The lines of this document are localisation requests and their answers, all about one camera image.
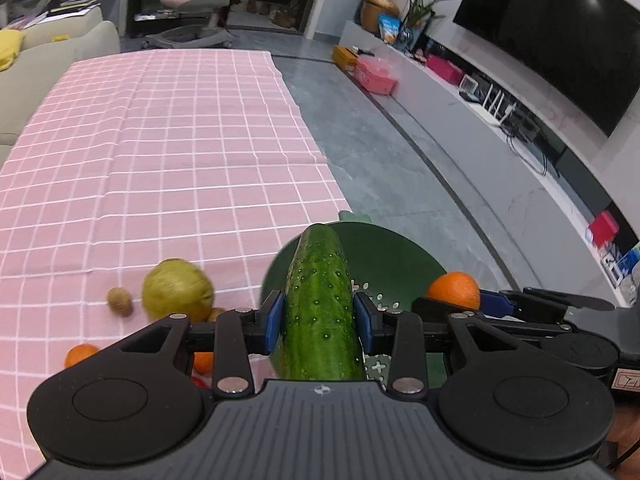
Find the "orange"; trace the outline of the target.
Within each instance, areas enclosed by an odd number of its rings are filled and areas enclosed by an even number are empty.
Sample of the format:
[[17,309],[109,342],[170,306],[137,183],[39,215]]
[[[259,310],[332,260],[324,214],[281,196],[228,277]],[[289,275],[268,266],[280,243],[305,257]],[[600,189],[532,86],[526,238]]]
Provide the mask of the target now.
[[213,352],[195,352],[193,370],[202,376],[210,376],[213,373],[215,355]]
[[480,286],[470,274],[459,271],[436,278],[427,289],[425,297],[462,308],[480,308]]
[[100,351],[93,344],[78,344],[77,346],[68,350],[64,360],[64,367],[69,368],[85,359],[94,356]]

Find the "green cucumber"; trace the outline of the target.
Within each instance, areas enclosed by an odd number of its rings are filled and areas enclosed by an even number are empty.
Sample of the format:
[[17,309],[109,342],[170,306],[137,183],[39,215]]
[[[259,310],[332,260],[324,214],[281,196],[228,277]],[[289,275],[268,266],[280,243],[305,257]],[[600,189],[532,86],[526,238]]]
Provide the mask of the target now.
[[285,282],[286,306],[273,367],[285,380],[363,380],[347,259],[334,229],[300,236]]

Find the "green colander bowl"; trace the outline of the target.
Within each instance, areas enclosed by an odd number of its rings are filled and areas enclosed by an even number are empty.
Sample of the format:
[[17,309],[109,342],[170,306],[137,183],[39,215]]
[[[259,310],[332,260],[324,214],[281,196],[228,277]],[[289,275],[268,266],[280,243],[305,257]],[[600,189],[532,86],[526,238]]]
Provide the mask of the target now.
[[[431,282],[446,272],[412,240],[358,220],[348,211],[341,211],[340,220],[330,222],[329,226],[340,239],[354,292],[366,292],[377,308],[410,311],[413,300],[423,297]],[[284,291],[298,239],[299,235],[294,236],[272,259],[262,280],[260,303],[273,290]],[[388,353],[366,356],[364,366],[369,379],[386,386],[390,369]]]

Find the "large green pear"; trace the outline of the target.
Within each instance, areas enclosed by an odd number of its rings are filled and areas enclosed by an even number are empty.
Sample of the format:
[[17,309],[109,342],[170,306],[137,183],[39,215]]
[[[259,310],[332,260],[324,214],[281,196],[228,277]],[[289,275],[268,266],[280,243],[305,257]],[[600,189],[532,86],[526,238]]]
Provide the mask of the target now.
[[153,320],[181,313],[192,323],[205,322],[214,299],[214,285],[208,276],[195,264],[179,258],[159,263],[142,284],[142,307]]

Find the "red cherry tomato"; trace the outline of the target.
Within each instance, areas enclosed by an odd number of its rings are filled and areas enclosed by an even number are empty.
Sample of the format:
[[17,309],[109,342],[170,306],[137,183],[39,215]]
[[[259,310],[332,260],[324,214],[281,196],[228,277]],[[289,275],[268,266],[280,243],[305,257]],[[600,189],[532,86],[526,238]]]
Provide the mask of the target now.
[[204,380],[201,380],[201,378],[192,376],[191,380],[198,388],[208,389],[208,385],[206,384],[206,382],[204,382]]

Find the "white tv console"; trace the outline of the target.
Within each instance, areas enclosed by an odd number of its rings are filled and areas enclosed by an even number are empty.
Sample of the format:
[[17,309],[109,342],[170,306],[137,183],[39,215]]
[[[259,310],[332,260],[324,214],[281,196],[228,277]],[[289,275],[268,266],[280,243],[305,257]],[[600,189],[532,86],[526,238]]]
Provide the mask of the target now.
[[483,197],[536,283],[597,296],[629,307],[585,238],[588,222],[551,175],[520,141],[489,125],[452,84],[413,62],[354,22],[341,43],[372,51],[390,62],[393,99],[428,133]]

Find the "red box on console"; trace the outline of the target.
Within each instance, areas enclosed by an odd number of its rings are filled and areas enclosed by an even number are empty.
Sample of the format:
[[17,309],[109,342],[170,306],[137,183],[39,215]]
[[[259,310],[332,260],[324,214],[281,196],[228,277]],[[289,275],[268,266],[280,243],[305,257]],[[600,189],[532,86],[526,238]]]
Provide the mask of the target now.
[[595,248],[602,248],[611,243],[616,237],[620,227],[608,210],[602,211],[594,218],[587,228],[586,237]]

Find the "white wifi router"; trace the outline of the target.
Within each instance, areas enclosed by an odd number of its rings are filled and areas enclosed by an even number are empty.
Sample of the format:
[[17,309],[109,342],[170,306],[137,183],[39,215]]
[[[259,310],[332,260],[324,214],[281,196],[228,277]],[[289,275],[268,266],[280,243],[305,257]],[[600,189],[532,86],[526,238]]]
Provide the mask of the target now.
[[491,127],[501,127],[516,109],[516,103],[506,98],[506,92],[492,92],[492,87],[483,99],[474,93],[459,90],[460,98],[468,107]]

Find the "pink storage box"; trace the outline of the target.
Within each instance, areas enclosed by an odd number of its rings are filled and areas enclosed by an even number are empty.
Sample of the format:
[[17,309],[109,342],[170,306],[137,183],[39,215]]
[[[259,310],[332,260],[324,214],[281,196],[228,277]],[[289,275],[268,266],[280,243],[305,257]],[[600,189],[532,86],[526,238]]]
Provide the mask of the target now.
[[354,78],[363,89],[379,96],[390,96],[397,84],[390,63],[367,55],[358,58]]

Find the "black television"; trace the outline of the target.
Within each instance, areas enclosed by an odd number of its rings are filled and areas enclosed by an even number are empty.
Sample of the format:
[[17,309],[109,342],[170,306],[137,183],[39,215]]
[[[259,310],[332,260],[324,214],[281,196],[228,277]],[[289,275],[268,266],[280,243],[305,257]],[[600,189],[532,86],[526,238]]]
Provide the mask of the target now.
[[525,64],[611,134],[639,90],[625,0],[461,0],[454,22]]

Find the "green potted plant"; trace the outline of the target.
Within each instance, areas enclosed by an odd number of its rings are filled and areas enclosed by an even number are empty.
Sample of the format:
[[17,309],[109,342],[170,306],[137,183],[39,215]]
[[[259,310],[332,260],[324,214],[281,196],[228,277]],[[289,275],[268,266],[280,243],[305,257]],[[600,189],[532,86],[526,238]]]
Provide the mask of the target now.
[[431,24],[444,17],[436,6],[453,1],[457,0],[407,0],[407,9],[400,21],[399,49],[409,53]]

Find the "blue snack bag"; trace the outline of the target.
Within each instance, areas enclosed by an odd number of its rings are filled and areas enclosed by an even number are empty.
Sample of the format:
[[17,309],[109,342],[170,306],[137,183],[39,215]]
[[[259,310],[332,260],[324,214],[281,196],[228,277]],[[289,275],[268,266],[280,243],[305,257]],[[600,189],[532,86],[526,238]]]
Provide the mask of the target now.
[[396,16],[381,13],[378,16],[378,33],[384,44],[393,44],[400,31],[400,19]]

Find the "pink office chair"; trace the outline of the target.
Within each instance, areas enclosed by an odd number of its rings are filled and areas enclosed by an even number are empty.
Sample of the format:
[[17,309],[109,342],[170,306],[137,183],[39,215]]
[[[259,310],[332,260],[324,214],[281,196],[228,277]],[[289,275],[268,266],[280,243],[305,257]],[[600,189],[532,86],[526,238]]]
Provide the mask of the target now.
[[142,48],[205,49],[232,44],[228,16],[236,0],[160,0],[166,10],[188,22],[144,38]]

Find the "beige sofa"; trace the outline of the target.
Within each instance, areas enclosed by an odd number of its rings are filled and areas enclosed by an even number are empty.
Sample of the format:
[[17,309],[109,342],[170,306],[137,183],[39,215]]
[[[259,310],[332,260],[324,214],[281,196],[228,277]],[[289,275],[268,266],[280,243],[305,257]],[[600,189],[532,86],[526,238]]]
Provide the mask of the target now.
[[26,29],[21,52],[1,72],[1,158],[8,158],[29,119],[72,64],[119,52],[116,26],[97,6],[83,16]]

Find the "yellow cushion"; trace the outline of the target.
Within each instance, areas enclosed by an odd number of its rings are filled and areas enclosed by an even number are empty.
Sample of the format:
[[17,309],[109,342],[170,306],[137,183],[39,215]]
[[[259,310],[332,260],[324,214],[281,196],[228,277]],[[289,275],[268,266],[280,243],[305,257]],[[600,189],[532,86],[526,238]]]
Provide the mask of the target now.
[[0,70],[10,68],[20,55],[24,32],[17,29],[2,29],[0,32]]

